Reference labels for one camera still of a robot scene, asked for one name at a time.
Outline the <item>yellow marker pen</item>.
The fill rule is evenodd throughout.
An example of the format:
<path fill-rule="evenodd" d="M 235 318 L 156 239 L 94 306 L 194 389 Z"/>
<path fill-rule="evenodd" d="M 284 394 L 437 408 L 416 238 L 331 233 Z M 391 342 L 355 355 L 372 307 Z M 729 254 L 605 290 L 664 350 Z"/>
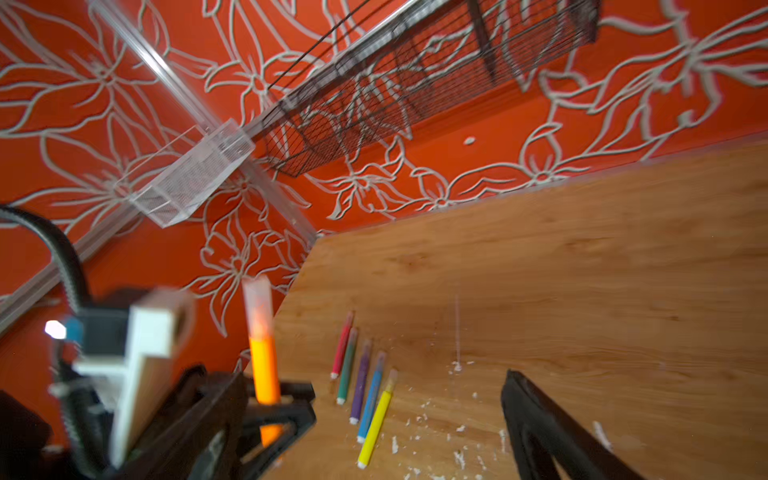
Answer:
<path fill-rule="evenodd" d="M 368 433 L 357 460 L 357 467 L 364 470 L 370 464 L 382 425 L 384 423 L 389 405 L 393 397 L 393 391 L 398 380 L 399 371 L 392 369 L 387 379 L 384 391 L 381 393 L 374 415 L 372 417 Z"/>

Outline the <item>orange marker pen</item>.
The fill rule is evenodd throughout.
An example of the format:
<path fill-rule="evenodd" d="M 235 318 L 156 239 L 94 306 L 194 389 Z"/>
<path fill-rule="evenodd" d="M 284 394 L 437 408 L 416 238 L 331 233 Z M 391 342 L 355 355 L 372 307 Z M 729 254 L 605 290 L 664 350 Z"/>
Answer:
<path fill-rule="evenodd" d="M 271 283 L 266 276 L 242 284 L 251 352 L 251 372 L 259 404 L 278 405 L 281 401 Z"/>

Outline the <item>green marker pen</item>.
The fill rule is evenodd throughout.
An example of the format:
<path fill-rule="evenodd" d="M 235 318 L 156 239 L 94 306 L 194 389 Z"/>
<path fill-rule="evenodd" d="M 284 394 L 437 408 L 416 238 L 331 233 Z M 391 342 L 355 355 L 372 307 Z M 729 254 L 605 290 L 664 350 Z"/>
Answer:
<path fill-rule="evenodd" d="M 353 370 L 354 355 L 356 352 L 357 340 L 359 331 L 356 327 L 352 327 L 349 333 L 345 355 L 343 359 L 342 369 L 338 382 L 338 390 L 336 403 L 338 405 L 344 405 L 348 398 L 348 392 L 351 382 L 351 375 Z"/>

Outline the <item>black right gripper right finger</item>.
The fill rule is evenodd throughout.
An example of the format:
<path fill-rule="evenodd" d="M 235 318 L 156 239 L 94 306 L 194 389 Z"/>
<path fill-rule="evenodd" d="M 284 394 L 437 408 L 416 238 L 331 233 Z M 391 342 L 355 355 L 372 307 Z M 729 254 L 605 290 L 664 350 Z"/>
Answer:
<path fill-rule="evenodd" d="M 509 370 L 501 406 L 522 479 L 639 479 L 522 372 Z"/>

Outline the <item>purple marker pen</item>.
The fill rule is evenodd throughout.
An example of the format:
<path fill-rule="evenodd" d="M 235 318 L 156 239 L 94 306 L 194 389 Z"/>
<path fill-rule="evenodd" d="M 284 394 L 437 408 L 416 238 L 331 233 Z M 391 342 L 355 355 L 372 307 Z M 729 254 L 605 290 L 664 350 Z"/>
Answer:
<path fill-rule="evenodd" d="M 363 400 L 365 396 L 365 387 L 367 376 L 370 369 L 370 360 L 372 352 L 372 340 L 367 339 L 363 344 L 362 356 L 359 363 L 357 379 L 355 383 L 354 398 L 352 402 L 349 422 L 357 425 L 362 416 Z"/>

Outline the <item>blue marker pen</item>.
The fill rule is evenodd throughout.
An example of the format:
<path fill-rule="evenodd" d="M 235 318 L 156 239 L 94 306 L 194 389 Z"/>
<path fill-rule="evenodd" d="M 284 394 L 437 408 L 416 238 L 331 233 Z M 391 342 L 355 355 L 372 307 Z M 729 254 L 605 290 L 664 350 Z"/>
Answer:
<path fill-rule="evenodd" d="M 362 417 L 360 420 L 360 426 L 358 429 L 357 442 L 359 444 L 363 444 L 365 442 L 368 431 L 370 429 L 370 425 L 374 415 L 374 408 L 376 406 L 379 389 L 381 387 L 381 383 L 384 375 L 386 358 L 387 358 L 387 353 L 385 351 L 380 351 L 377 354 L 375 370 L 373 372 L 372 380 L 369 385 L 366 403 L 363 409 Z"/>

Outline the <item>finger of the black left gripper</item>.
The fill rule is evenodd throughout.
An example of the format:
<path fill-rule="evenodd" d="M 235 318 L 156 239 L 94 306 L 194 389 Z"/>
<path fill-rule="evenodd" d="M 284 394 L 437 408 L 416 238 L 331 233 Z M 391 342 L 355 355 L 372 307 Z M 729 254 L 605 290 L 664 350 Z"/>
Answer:
<path fill-rule="evenodd" d="M 263 405 L 249 402 L 236 447 L 240 459 L 237 479 L 260 479 L 316 423 L 315 391 L 309 382 L 280 382 L 287 403 Z M 267 444 L 263 427 L 281 428 L 276 440 Z"/>

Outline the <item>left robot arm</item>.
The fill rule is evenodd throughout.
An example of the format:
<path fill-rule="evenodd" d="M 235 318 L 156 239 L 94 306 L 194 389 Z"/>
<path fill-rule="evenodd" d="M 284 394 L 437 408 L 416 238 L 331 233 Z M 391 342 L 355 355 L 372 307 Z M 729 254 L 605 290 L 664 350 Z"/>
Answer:
<path fill-rule="evenodd" d="M 316 422 L 308 383 L 212 373 L 175 375 L 195 328 L 184 290 L 126 288 L 95 300 L 80 259 L 49 220 L 3 206 L 4 221 L 34 233 L 57 266 L 69 307 L 45 326 L 67 442 L 9 393 L 1 396 L 5 479 L 258 479 Z"/>

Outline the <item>pink marker pen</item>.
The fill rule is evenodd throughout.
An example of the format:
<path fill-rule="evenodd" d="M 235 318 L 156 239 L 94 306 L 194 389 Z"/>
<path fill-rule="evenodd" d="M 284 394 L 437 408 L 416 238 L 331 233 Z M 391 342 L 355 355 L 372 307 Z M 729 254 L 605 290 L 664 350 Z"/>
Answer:
<path fill-rule="evenodd" d="M 342 326 L 341 334 L 339 337 L 339 342 L 336 348 L 335 356 L 334 356 L 334 362 L 333 367 L 330 373 L 330 378 L 332 380 L 337 379 L 340 374 L 343 367 L 344 358 L 346 355 L 346 348 L 349 340 L 349 336 L 351 333 L 351 329 L 353 326 L 355 317 L 355 311 L 351 310 L 344 321 L 344 324 Z"/>

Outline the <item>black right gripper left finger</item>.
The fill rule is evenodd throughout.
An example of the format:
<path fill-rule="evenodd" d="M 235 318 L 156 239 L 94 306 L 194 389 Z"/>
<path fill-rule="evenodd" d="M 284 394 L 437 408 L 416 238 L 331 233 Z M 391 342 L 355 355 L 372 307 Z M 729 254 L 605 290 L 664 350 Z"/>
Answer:
<path fill-rule="evenodd" d="M 246 405 L 241 374 L 185 372 L 113 477 L 227 478 Z"/>

